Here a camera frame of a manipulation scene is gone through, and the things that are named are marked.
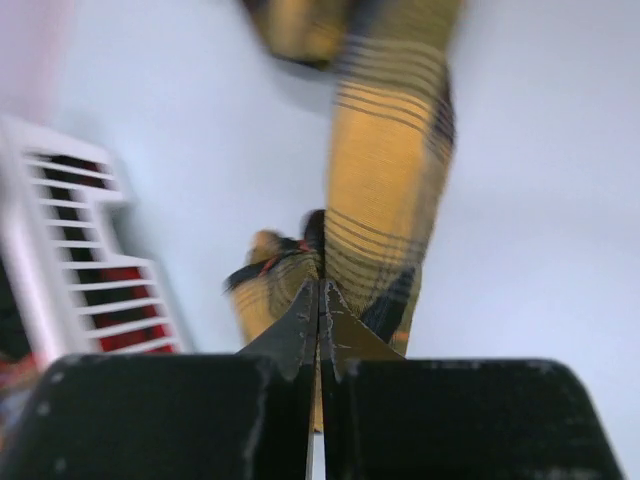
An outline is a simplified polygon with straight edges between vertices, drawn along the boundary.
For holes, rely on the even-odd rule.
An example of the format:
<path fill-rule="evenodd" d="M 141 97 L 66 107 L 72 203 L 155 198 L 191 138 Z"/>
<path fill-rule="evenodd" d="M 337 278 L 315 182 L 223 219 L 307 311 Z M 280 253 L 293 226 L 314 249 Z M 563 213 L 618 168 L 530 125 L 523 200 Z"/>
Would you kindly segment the yellow plaid long sleeve shirt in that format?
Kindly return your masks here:
<path fill-rule="evenodd" d="M 404 354 L 455 143 L 449 43 L 458 1 L 248 1 L 269 52 L 338 77 L 327 201 L 299 238 L 258 231 L 227 288 L 252 341 L 327 278 Z"/>

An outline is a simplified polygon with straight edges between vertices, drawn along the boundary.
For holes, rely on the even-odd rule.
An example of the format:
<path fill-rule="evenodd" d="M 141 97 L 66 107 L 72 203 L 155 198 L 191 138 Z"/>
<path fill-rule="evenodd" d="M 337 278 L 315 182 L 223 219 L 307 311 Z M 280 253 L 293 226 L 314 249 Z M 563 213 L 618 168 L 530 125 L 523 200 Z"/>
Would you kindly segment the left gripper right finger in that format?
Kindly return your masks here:
<path fill-rule="evenodd" d="M 397 354 L 319 293 L 330 479 L 619 479 L 591 397 L 550 359 Z"/>

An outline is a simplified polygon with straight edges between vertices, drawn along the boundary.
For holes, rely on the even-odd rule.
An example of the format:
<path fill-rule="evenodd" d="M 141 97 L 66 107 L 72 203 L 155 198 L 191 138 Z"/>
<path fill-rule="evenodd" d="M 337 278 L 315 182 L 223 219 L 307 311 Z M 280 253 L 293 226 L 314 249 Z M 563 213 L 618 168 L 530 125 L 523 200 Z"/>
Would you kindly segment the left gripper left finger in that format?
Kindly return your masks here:
<path fill-rule="evenodd" d="M 5 479 L 307 479 L 318 286 L 234 354 L 69 355 L 1 454 Z"/>

